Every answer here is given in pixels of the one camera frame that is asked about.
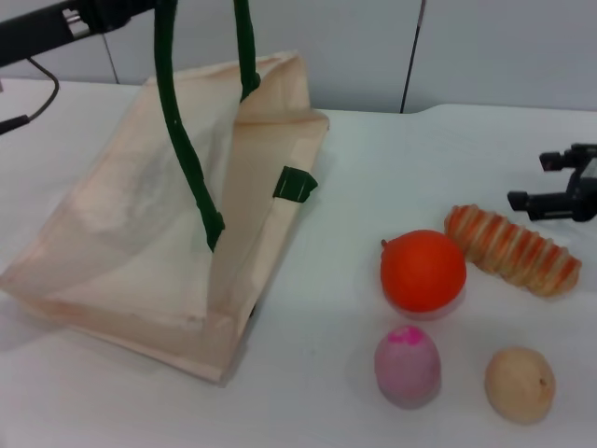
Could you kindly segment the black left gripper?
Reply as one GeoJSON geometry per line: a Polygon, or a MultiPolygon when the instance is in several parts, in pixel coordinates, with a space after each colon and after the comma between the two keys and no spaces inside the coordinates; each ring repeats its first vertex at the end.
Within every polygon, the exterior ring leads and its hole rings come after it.
{"type": "Polygon", "coordinates": [[[90,13],[90,28],[99,34],[124,27],[133,17],[161,7],[174,7],[171,0],[62,1],[1,22],[1,65],[7,66],[43,52],[68,45],[76,36],[71,24],[90,13]]]}

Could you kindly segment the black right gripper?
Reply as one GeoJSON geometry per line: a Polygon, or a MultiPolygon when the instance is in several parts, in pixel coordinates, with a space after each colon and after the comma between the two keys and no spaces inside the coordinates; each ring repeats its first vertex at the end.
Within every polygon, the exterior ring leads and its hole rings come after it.
{"type": "Polygon", "coordinates": [[[544,152],[539,160],[544,172],[575,169],[566,192],[529,194],[510,191],[507,200],[513,211],[530,219],[572,219],[588,222],[596,217],[596,145],[572,144],[564,152],[544,152]]]}

